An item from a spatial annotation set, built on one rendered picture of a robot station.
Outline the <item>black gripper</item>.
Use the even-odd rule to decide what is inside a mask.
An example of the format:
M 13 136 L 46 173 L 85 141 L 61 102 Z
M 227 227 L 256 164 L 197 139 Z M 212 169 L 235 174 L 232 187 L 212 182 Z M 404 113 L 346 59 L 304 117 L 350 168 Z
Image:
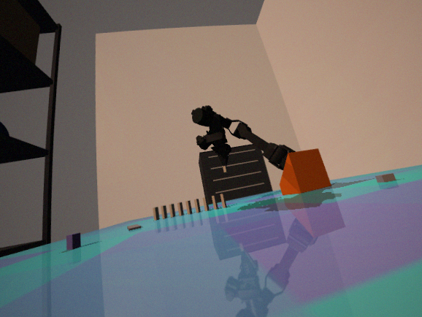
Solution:
M 210 145 L 212 143 L 214 147 L 211 147 L 214 150 L 220 159 L 222 165 L 227 166 L 229 152 L 231 152 L 230 145 L 226 144 L 227 139 L 225 135 L 225 130 L 222 125 L 213 126 L 209 130 L 210 135 L 207 135 L 206 141 L 207 144 Z

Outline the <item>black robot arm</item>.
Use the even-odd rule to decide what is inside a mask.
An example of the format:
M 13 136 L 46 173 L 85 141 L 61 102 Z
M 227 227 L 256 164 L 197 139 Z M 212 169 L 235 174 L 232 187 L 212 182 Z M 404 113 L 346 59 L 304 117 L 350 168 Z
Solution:
M 224 118 L 220 114 L 214 112 L 213 108 L 211 108 L 211 106 L 209 105 L 202 106 L 202 108 L 198 107 L 195 110 L 192 110 L 191 114 L 194 123 L 209 128 L 217 125 L 222 125 L 224 128 L 229 130 L 229 127 L 232 122 L 239 122 L 234 133 L 231 133 L 231 131 L 229 130 L 231 135 L 239 139 L 241 138 L 252 142 L 255 146 L 257 146 L 264 152 L 263 156 L 269 159 L 269 162 L 278 169 L 284 169 L 288 153 L 296 152 L 295 150 L 292 150 L 291 148 L 285 145 L 276 145 L 274 143 L 268 143 L 267 141 L 255 135 L 246 123 L 240 120 L 231 120 L 229 118 Z M 212 144 L 207 144 L 206 137 L 207 135 L 210 135 L 210 133 L 208 131 L 206 132 L 207 134 L 205 136 L 202 137 L 198 135 L 196 137 L 197 145 L 203 150 L 208 149 L 208 147 Z

